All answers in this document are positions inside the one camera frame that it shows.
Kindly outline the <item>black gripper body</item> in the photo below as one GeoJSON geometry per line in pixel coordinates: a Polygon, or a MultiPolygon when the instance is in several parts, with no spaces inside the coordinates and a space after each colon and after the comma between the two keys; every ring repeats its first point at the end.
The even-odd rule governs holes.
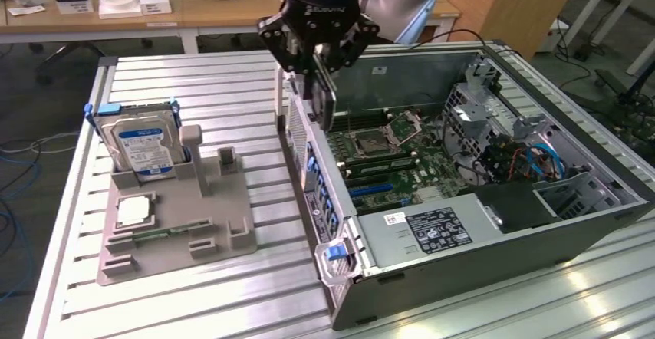
{"type": "Polygon", "coordinates": [[[359,0],[285,0],[279,13],[298,44],[314,48],[343,39],[361,16],[359,0]]]}

